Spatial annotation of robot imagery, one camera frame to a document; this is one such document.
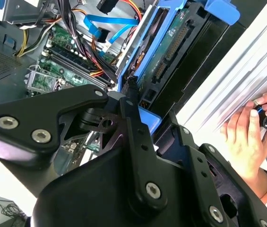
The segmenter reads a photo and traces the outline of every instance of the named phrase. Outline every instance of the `green circuit board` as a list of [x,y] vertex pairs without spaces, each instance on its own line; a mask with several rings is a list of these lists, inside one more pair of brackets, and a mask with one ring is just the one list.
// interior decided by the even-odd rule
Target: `green circuit board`
[[[68,51],[77,53],[78,47],[75,44],[75,41],[73,40],[71,35],[69,35],[69,33],[59,25],[55,25],[52,28],[51,42],[53,42],[54,44],[57,44],[58,46],[66,49]],[[104,60],[106,60],[107,62],[113,61],[114,57],[115,56],[109,52],[107,52],[103,56]]]
[[72,86],[91,84],[91,82],[88,81],[87,79],[84,79],[83,77],[76,75],[74,72],[54,63],[49,59],[46,58],[41,59],[39,65],[42,69],[45,69],[55,75],[60,76]]
[[138,88],[140,93],[143,92],[144,85],[149,80],[152,79],[152,81],[154,80],[155,82],[156,79],[159,79],[160,75],[163,73],[164,69],[167,66],[167,64],[163,61],[164,58],[170,58],[172,53],[177,50],[176,46],[179,46],[177,39],[180,40],[180,38],[182,38],[182,36],[186,34],[182,31],[182,27],[186,21],[188,12],[188,9],[180,10],[178,15],[171,23],[154,56],[147,65],[143,75],[138,80]]

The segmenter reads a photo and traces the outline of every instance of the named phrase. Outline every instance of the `yellow wire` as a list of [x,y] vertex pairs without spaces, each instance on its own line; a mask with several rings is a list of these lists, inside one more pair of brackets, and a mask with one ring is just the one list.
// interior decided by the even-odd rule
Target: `yellow wire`
[[133,1],[131,1],[131,0],[127,0],[127,1],[129,1],[132,5],[134,5],[135,8],[137,8],[137,10],[139,11],[139,13],[141,14],[141,11],[139,10],[139,8],[137,7],[137,5]]
[[26,48],[26,45],[27,45],[27,40],[28,40],[28,37],[27,37],[27,31],[26,30],[23,30],[23,43],[22,43],[22,46],[19,50],[19,53],[17,54],[17,56],[21,56]]

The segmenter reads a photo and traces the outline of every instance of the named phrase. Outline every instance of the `silver screw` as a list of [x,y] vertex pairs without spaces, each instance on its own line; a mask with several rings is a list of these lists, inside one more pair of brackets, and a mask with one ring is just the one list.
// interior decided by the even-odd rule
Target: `silver screw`
[[209,150],[212,152],[212,153],[215,153],[215,149],[211,146],[208,146]]
[[19,122],[13,117],[1,117],[0,128],[3,129],[14,129],[18,127]]
[[183,130],[184,130],[184,132],[186,133],[186,134],[190,134],[190,132],[189,132],[189,130],[188,129],[186,129],[186,128],[183,128]]
[[100,91],[95,91],[95,94],[98,95],[98,96],[103,96],[103,93],[100,92]]
[[133,105],[133,103],[129,100],[127,100],[126,103],[128,103],[129,105]]
[[215,221],[217,221],[218,223],[222,223],[224,221],[223,215],[218,208],[216,208],[215,206],[210,206],[209,211]]
[[261,226],[262,227],[267,227],[267,222],[264,220],[260,220]]
[[44,129],[37,129],[33,131],[31,137],[37,143],[48,143],[52,138],[51,134]]
[[161,190],[155,183],[149,182],[146,185],[146,191],[153,199],[157,200],[161,197]]

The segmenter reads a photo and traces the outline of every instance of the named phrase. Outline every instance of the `screw hole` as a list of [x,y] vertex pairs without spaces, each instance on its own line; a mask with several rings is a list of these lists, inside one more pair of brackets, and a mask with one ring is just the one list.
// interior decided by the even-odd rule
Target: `screw hole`
[[139,134],[144,135],[144,130],[138,129]]
[[146,145],[144,145],[144,144],[141,145],[141,148],[142,148],[143,150],[145,150],[145,151],[148,151],[148,147],[147,147]]
[[109,126],[112,126],[112,120],[105,120],[103,122],[103,127],[108,128]]
[[178,161],[176,162],[176,164],[178,164],[178,165],[180,165],[180,166],[183,166],[183,165],[184,165],[183,162],[182,162],[182,160],[178,160]]
[[208,175],[207,175],[204,171],[201,171],[201,174],[202,174],[204,177],[208,177]]

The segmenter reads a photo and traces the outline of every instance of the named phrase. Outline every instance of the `cable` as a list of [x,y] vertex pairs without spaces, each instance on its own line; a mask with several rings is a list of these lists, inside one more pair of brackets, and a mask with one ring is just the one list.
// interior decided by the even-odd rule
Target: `cable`
[[42,21],[42,19],[43,19],[45,13],[46,13],[46,11],[47,11],[47,8],[48,8],[48,6],[49,6],[49,3],[50,3],[50,0],[47,0],[47,1],[43,4],[43,6],[42,6],[42,8],[41,8],[41,11],[40,11],[40,14],[39,14],[39,16],[38,16],[38,19],[37,19],[37,21],[35,22],[34,25],[37,26],[38,24],[40,24],[40,22]]
[[28,38],[29,38],[29,31],[23,30],[23,43],[21,45],[20,50],[15,53],[15,56],[20,57],[20,55],[24,52],[24,49],[26,48],[26,45],[28,43]]
[[137,13],[139,21],[142,20],[141,11],[138,9],[138,7],[136,6],[136,4],[133,1],[131,1],[131,0],[121,0],[121,1],[128,3],[135,10],[135,12]]
[[121,24],[125,26],[130,26],[130,27],[138,25],[138,21],[135,19],[100,17],[100,16],[95,16],[95,15],[87,15],[84,18],[84,24],[88,27],[88,31],[92,35],[94,35],[96,38],[98,38],[101,35],[101,31],[92,23],[92,21],[100,22],[100,23],[107,23],[107,24]]

